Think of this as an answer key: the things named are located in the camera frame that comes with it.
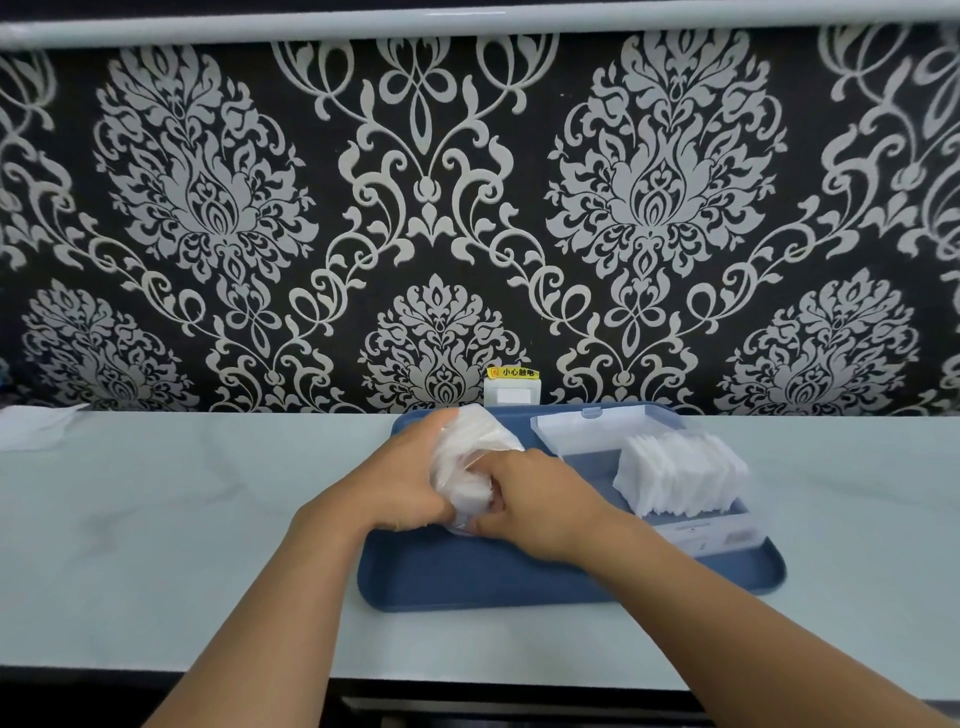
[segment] label on box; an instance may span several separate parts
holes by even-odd
[[[487,367],[488,379],[539,379],[540,372],[526,367]]]

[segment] white tissue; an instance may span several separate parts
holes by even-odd
[[[47,449],[63,439],[67,426],[86,404],[32,407],[15,404],[0,410],[0,450]]]
[[[613,487],[638,516],[729,511],[749,476],[719,438],[672,431],[625,439]]]
[[[490,478],[467,468],[484,452],[523,449],[513,432],[479,404],[460,408],[457,417],[440,433],[430,466],[430,485],[446,496],[457,511],[450,530],[462,529],[490,509],[493,487]]]

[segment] right hand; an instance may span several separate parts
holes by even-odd
[[[493,479],[494,498],[469,531],[544,561],[576,563],[585,539],[619,513],[563,460],[538,449],[488,452],[470,469]]]

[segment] damask wallpaper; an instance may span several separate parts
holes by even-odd
[[[8,400],[940,414],[960,32],[0,56]]]

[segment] white shelf edge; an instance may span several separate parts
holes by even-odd
[[[323,38],[590,33],[960,20],[960,0],[635,0],[0,24],[0,51]]]

